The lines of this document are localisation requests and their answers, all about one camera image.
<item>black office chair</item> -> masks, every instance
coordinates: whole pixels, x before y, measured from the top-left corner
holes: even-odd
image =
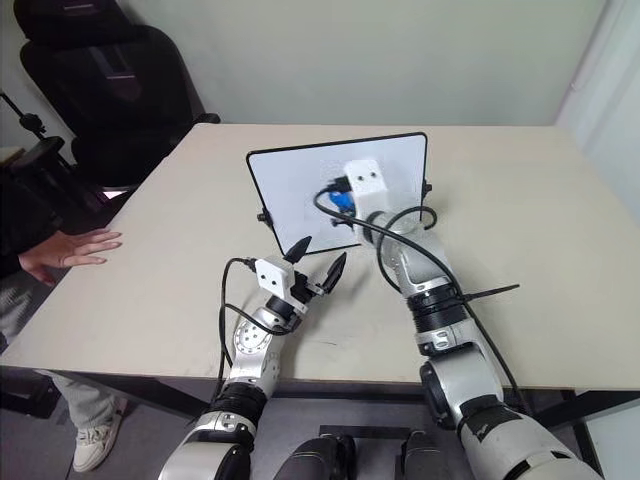
[[[194,123],[220,123],[171,39],[132,25],[115,0],[16,0],[14,12],[30,40],[22,64],[76,135],[87,180],[137,185]]]

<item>white shoe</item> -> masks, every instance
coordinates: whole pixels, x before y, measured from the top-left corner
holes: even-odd
[[[122,421],[122,413],[127,406],[124,398],[116,400],[116,410],[111,421],[93,428],[80,428],[76,436],[76,452],[73,455],[73,469],[88,472],[107,458],[113,448]]]

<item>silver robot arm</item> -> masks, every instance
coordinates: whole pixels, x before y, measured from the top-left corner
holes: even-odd
[[[375,159],[352,161],[345,173],[355,218],[387,225],[393,214]],[[426,248],[451,270],[436,235],[416,219],[405,217],[391,230]],[[371,229],[354,225],[354,231],[363,244],[378,240],[379,234]],[[382,258],[395,272],[413,314],[418,351],[427,357],[420,376],[433,419],[457,431],[475,477],[600,479],[548,430],[503,403],[486,342],[445,272],[415,249],[389,238],[383,240]]]
[[[233,335],[233,367],[220,394],[169,457],[159,480],[249,479],[249,454],[262,410],[278,379],[284,333],[302,321],[313,297],[331,293],[346,262],[343,253],[322,284],[310,283],[294,269],[310,241],[311,237],[301,240],[284,258],[255,262],[258,284],[271,298],[251,315],[253,322],[243,318],[238,323]]]

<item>fingers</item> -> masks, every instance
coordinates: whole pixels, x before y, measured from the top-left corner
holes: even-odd
[[[85,245],[87,243],[100,243],[108,240],[118,238],[122,234],[120,232],[110,232],[109,230],[101,229],[94,230],[93,232],[77,235],[74,237],[74,242],[77,245]]]
[[[76,247],[73,251],[74,255],[89,255],[91,253],[104,252],[107,250],[113,250],[121,246],[121,242],[102,242],[102,243],[87,243]]]
[[[27,270],[31,276],[33,276],[39,282],[44,283],[48,287],[53,287],[56,284],[56,280],[51,276],[43,266],[33,267]]]
[[[106,258],[73,255],[71,257],[65,258],[63,264],[65,267],[77,267],[79,265],[101,265],[106,261]]]

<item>chair backrest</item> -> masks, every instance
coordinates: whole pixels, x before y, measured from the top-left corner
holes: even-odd
[[[115,0],[16,0],[30,40],[22,64],[73,132],[189,124],[190,79],[160,30],[132,25]]]

